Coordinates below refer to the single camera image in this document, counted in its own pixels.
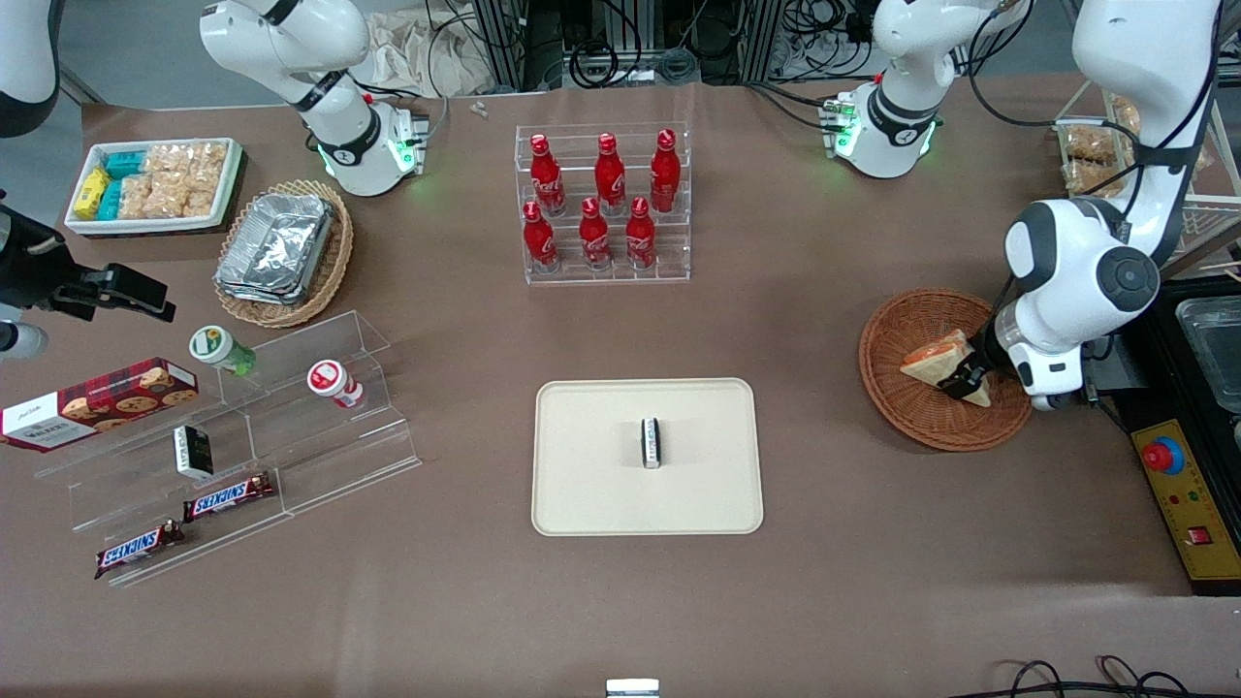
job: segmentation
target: acrylic bottle rack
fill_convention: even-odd
[[[114,586],[135,584],[418,466],[408,424],[392,406],[375,356],[387,347],[356,312],[338,315],[254,347],[254,370],[243,379],[202,371],[210,379],[200,383],[218,378],[218,399],[155,415],[151,419],[161,419],[158,428],[124,437],[123,430],[114,430],[89,438],[117,433],[96,456],[68,462],[74,460],[69,453],[68,461],[42,472],[71,482],[73,530],[97,538],[99,550],[166,519],[180,522],[186,501],[264,471],[269,474],[274,494],[182,524],[185,540],[104,578]],[[307,371],[328,358],[362,384],[361,406],[339,407],[307,388]],[[171,432],[181,425],[210,437],[215,469],[210,479],[192,481],[176,472]],[[83,560],[82,574],[93,574],[89,560]]]
[[[676,202],[671,211],[660,214],[652,210],[655,222],[655,265],[645,271],[635,271],[625,256],[625,222],[629,220],[628,206],[620,216],[604,216],[608,222],[608,246],[612,248],[612,267],[596,272],[586,266],[582,252],[582,238],[577,227],[582,221],[582,199],[596,196],[594,161],[598,159],[598,137],[612,133],[617,137],[617,154],[624,161],[625,196],[650,195],[650,158],[655,153],[655,139],[660,129],[676,132],[676,155],[681,160],[681,181],[676,193]],[[549,217],[556,248],[560,252],[560,270],[550,274],[534,271],[530,252],[521,246],[521,260],[525,267],[526,282],[531,286],[567,283],[633,283],[633,282],[676,282],[690,278],[690,212],[692,181],[692,159],[690,158],[690,130],[685,122],[637,123],[637,124],[578,124],[578,125],[539,125],[517,127],[514,149],[514,169],[516,175],[517,206],[514,209],[514,221],[517,226],[516,240],[521,240],[524,221],[521,205],[535,199],[534,183],[530,179],[530,137],[541,133],[547,137],[551,153],[560,163],[561,178],[565,180],[566,210],[557,217]]]

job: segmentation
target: wicker basket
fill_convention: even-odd
[[[323,258],[319,261],[319,270],[315,271],[314,281],[310,284],[310,296],[300,306],[278,306],[274,303],[241,301],[225,294],[218,286],[216,287],[216,296],[220,298],[220,303],[225,307],[225,310],[237,319],[251,322],[262,327],[285,328],[299,325],[318,315],[324,310],[324,308],[328,307],[328,303],[331,302],[331,297],[336,294],[336,291],[340,288],[340,282],[345,278],[345,268],[349,266],[349,256],[354,251],[354,224],[349,220],[349,210],[345,209],[345,202],[340,200],[340,195],[333,191],[331,188],[318,181],[287,181],[284,184],[277,184],[263,194],[273,193],[292,194],[295,196],[310,194],[330,201],[336,209],[336,215],[328,231],[330,237],[323,250]],[[246,219],[246,214],[249,212],[249,207],[253,206],[257,200],[258,196],[252,199],[249,204],[246,204],[246,207],[237,214],[237,217],[233,219],[232,227],[228,229],[228,237],[225,238],[223,248],[220,251],[221,261],[225,258],[225,255],[228,253],[228,247],[232,246],[233,238],[237,237],[237,229],[241,227],[241,222]]]
[[[979,407],[900,371],[918,347],[961,328],[977,332],[990,307],[948,288],[917,288],[875,310],[861,333],[858,363],[866,392],[892,426],[942,451],[983,451],[1008,441],[1025,425],[1030,397],[1016,381],[992,373],[992,406]]]

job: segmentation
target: aluminum foil container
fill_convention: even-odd
[[[266,194],[251,206],[215,281],[235,298],[305,301],[329,237],[331,204],[318,196]]]

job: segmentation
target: white tray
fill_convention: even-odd
[[[553,381],[539,391],[530,519],[544,535],[753,533],[755,395],[736,378]],[[656,417],[663,465],[642,465]]]
[[[228,144],[228,153],[225,155],[225,169],[220,174],[220,184],[216,185],[216,200],[211,204],[211,212],[206,216],[192,216],[186,219],[138,219],[114,221],[89,221],[79,219],[73,212],[73,200],[86,183],[86,175],[97,165],[102,166],[104,158],[113,153],[127,150],[145,150],[156,144],[184,145],[195,140],[221,140]],[[232,138],[187,138],[180,140],[130,140],[129,143],[99,143],[92,145],[86,154],[86,163],[78,173],[77,184],[73,185],[73,199],[69,200],[68,210],[65,211],[65,227],[81,235],[82,237],[143,237],[149,235],[176,235],[189,231],[215,227],[225,220],[228,210],[228,200],[232,199],[232,188],[237,180],[237,170],[241,168],[241,144]]]

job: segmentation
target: cookie box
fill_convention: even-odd
[[[0,443],[46,453],[199,396],[199,381],[168,359],[146,359],[0,412]]]

